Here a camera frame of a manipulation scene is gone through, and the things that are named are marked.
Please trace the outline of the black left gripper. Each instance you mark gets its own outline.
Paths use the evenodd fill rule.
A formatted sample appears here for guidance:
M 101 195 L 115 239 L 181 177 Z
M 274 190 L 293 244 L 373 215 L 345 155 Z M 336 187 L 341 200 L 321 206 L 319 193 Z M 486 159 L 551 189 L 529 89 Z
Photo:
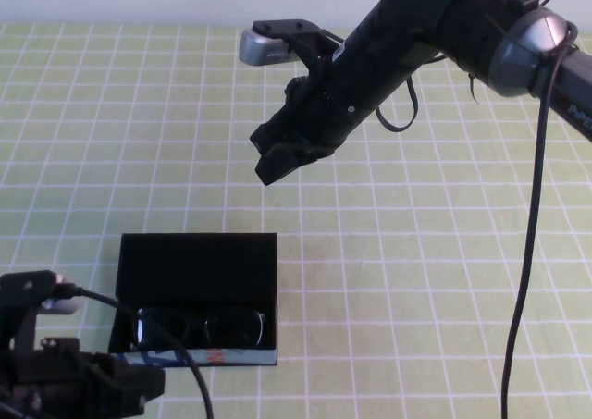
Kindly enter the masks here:
M 3 418 L 131 418 L 165 392 L 159 367 L 85 352 L 75 339 L 48 339 L 27 353 L 1 352 Z

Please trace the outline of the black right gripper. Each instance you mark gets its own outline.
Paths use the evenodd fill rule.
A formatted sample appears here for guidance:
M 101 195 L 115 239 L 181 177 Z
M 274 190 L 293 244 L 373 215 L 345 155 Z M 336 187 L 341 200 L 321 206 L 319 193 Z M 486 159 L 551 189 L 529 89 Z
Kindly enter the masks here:
M 293 20 L 290 45 L 309 72 L 289 82 L 284 106 L 250 137 L 260 155 L 255 173 L 266 186 L 333 155 L 408 80 L 408 31 L 373 19 L 341 43 Z

